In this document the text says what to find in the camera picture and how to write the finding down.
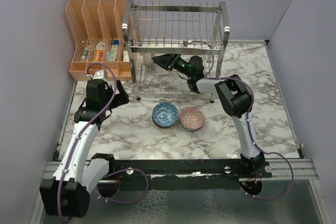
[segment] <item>bowl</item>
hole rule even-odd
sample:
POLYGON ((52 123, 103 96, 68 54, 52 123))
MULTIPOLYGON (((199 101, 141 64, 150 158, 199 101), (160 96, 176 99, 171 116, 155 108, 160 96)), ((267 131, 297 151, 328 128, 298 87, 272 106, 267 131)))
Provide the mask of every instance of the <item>bowl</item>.
POLYGON ((169 128, 171 128, 171 127, 173 126, 173 125, 172 125, 172 126, 170 126, 170 127, 162 127, 162 126, 157 125, 157 124, 155 123, 155 121, 154 121, 153 118, 152 118, 152 121, 153 121, 153 123, 155 124, 155 126, 161 128, 161 129, 169 129, 169 128))
POLYGON ((170 102, 160 102, 153 109, 152 119, 156 126, 170 128, 179 119, 178 110, 170 102))
POLYGON ((180 115, 180 123, 188 131, 198 131, 205 123, 204 114, 197 108, 186 108, 180 115))

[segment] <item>dish rack leg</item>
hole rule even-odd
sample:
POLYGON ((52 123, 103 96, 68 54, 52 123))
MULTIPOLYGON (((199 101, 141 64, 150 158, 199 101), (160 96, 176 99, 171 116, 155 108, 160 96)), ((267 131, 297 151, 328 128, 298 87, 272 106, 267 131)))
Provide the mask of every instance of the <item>dish rack leg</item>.
POLYGON ((135 61, 134 61, 134 55, 132 52, 132 49, 128 46, 126 46, 128 56, 130 58, 130 63, 131 63, 131 75, 132 75, 132 84, 133 84, 133 92, 136 96, 136 99, 138 101, 141 100, 140 93, 139 93, 139 87, 138 83, 136 82, 136 72, 135 72, 135 61))
POLYGON ((126 8, 125 8, 125 13, 124 13, 124 18, 122 21, 122 33, 124 36, 124 41, 125 41, 125 46, 126 50, 128 53, 128 56, 130 58, 130 64, 131 64, 131 76, 132 76, 132 83, 133 83, 133 92, 136 96, 136 99, 140 101, 140 93, 139 93, 139 87, 136 82, 136 71, 135 71, 135 60, 134 60, 134 54, 133 51, 129 45, 129 33, 128 33, 128 23, 130 20, 130 15, 131 15, 131 9, 134 7, 134 2, 133 0, 127 0, 126 8))
POLYGON ((227 47, 227 43, 229 41, 229 35, 230 35, 229 19, 227 15, 227 9, 226 9, 225 2, 219 3, 218 14, 219 12, 222 13, 223 24, 224 24, 224 36, 223 36, 223 48, 221 49, 219 56, 218 56, 218 62, 217 62, 217 67, 216 67, 216 79, 219 79, 219 76, 221 75, 222 62, 224 59, 225 49, 227 47))

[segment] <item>dish rack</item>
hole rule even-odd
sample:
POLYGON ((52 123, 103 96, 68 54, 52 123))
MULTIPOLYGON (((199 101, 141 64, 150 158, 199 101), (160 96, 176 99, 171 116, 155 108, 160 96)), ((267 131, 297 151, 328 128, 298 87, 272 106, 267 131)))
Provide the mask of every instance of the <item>dish rack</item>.
MULTIPOLYGON (((116 78, 122 81, 132 79, 130 62, 123 61, 124 38, 121 21, 127 0, 69 0, 66 14, 76 43, 76 50, 70 65, 70 73, 77 81, 87 81, 87 69, 92 61, 93 51, 98 42, 104 40, 104 55, 101 63, 110 67, 116 78), (116 61, 107 61, 106 55, 112 40, 119 41, 116 61), (83 52, 89 48, 88 57, 82 60, 83 52)), ((103 69, 100 65, 92 66, 90 73, 103 69)), ((113 77, 109 71, 108 79, 113 77)))
POLYGON ((150 69, 143 63, 136 69, 133 53, 181 54, 187 61, 198 55, 205 62, 207 75, 219 78, 230 27, 225 2, 203 6, 134 4, 128 0, 122 32, 131 62, 134 94, 140 100, 140 93, 180 95, 191 91, 186 77, 176 71, 168 72, 159 66, 150 69))

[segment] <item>screw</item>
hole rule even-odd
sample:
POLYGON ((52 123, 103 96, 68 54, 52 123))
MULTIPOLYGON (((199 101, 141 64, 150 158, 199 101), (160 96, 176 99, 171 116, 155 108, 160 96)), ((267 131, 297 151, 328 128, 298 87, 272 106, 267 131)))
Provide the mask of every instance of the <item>screw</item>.
POLYGON ((270 167, 269 165, 266 165, 265 166, 265 172, 271 173, 272 172, 272 167, 270 167))
POLYGON ((225 172, 226 174, 230 174, 230 173, 231 173, 231 168, 230 168, 229 166, 225 166, 225 167, 224 167, 224 172, 225 172))

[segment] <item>pink patterned bowl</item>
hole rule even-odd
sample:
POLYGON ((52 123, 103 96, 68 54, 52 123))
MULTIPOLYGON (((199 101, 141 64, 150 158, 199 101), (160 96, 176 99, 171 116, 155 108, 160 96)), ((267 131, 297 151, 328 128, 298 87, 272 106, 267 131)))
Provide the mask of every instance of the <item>pink patterned bowl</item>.
POLYGON ((197 131, 203 127, 205 123, 204 115, 197 108, 186 108, 182 110, 180 115, 180 123, 188 131, 197 131))

